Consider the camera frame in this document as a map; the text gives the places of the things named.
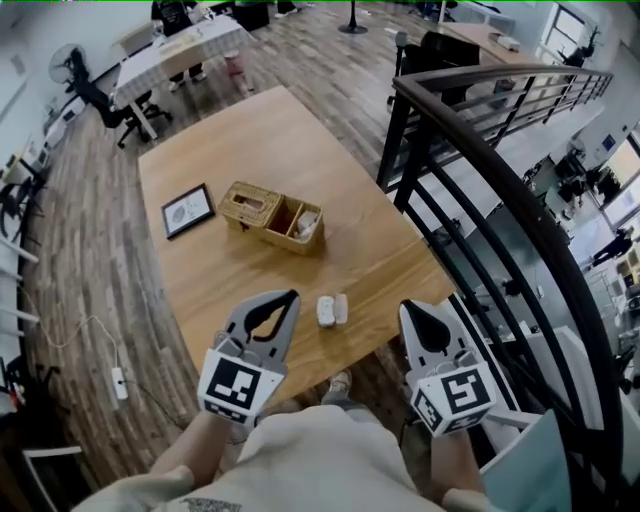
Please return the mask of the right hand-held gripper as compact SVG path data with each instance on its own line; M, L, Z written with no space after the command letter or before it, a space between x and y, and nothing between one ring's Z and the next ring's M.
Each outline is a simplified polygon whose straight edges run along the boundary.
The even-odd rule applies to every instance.
M480 423L496 405L494 379L486 361L463 349L461 323L441 307L412 299L401 302L398 319L411 370L410 405L429 433L443 436ZM428 370L430 354L456 355Z

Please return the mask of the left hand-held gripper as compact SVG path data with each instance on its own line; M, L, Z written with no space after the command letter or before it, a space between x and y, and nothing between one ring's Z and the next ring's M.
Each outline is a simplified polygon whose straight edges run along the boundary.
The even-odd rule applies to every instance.
M249 426L288 369L301 298L294 289L264 292L238 304L206 352L197 389L200 408Z

